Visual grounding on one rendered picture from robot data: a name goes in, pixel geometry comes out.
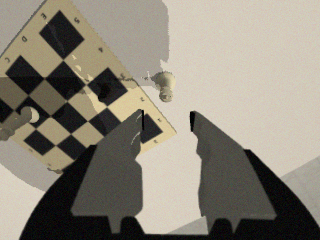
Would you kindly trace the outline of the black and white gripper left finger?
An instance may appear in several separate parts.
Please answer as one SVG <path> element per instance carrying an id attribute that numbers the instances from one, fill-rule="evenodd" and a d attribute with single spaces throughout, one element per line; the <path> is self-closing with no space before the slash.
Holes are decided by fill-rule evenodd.
<path id="1" fill-rule="evenodd" d="M 138 109 L 90 145 L 42 196 L 19 240 L 92 240 L 120 232 L 143 208 L 144 110 Z"/>

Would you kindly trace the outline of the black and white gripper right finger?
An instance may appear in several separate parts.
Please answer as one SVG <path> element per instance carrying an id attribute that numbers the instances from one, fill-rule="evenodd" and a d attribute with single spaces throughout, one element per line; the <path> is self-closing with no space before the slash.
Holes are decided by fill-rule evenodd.
<path id="1" fill-rule="evenodd" d="M 198 139 L 198 202 L 208 235 L 217 218 L 226 218 L 234 235 L 320 240 L 320 227 L 305 205 L 250 149 L 197 111 L 190 111 L 190 129 Z"/>

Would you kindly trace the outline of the black and cream chessboard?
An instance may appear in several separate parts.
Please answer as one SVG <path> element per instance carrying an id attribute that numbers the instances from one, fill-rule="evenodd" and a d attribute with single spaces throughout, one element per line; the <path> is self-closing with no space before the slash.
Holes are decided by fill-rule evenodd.
<path id="1" fill-rule="evenodd" d="M 101 103 L 105 83 L 116 93 Z M 59 176 L 138 109 L 137 157 L 177 134 L 71 0 L 47 0 L 0 58 L 0 105 L 0 129 L 38 111 L 10 138 Z"/>

